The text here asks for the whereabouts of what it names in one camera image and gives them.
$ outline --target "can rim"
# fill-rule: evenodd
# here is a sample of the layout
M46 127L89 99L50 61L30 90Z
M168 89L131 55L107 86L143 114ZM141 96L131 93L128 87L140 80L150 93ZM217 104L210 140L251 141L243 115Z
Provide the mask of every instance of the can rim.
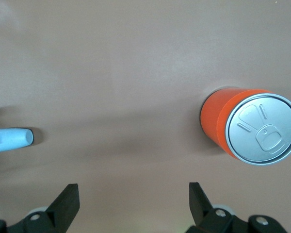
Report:
M255 99L259 99L259 98L265 98L265 97L271 97L271 98L275 98L278 99L280 101L283 101L285 104L287 104L290 108L291 108L291 101L286 99L283 96L277 95L277 94L272 94L272 93L262 93L262 94L255 94L252 96L249 96L247 98L245 98L244 100L242 100L239 104L237 104L233 111L229 114L227 121L226 121L226 129L225 129L225 135L226 135L226 142L227 145L229 147L229 149L232 151L232 153L241 161L247 163L247 164L251 164L251 165L257 165L257 166L265 166L265 165L270 165L270 164L274 164L277 163L281 160L283 160L284 158L288 157L291 154L291 144L288 146L288 148L279 156L267 160L267 161L251 161L249 159L245 159L243 158L241 155L239 155L233 148L230 138L229 138L229 128L230 128L230 124L231 121L234 117L234 115L236 114L236 112L239 110L239 108L241 106L243 106L245 103L248 103L249 101L255 100Z

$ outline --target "light blue object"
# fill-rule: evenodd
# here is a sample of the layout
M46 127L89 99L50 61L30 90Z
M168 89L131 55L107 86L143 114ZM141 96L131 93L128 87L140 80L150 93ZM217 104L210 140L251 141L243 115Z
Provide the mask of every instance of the light blue object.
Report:
M29 129L0 129L0 152L31 145L33 133Z

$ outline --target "beige table surface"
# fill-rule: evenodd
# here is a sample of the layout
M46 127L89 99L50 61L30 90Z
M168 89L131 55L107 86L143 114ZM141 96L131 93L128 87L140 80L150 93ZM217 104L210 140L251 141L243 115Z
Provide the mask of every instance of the beige table surface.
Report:
M0 128L35 134L0 153L0 218L78 183L69 233L183 233L200 182L291 232L291 156L247 165L200 128L223 86L291 100L291 1L0 0Z

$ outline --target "screw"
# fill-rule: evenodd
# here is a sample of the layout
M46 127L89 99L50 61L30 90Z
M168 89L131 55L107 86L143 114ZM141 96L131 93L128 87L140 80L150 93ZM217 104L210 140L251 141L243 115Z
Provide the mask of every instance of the screw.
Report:
M35 220L37 220L39 218L40 218L40 215L36 214L36 215L32 215L31 218L30 218L30 220L31 221L35 221Z
M257 217L256 221L261 225L264 225L264 226L268 225L268 221L263 217Z
M223 210L216 210L215 213L217 214L217 216L220 216L220 217L226 216L226 213Z

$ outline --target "can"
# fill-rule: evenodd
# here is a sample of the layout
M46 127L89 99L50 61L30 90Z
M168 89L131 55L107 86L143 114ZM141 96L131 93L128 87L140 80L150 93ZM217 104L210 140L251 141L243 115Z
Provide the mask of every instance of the can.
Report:
M232 157L270 165L291 154L291 101L263 89L225 88L205 101L205 134Z

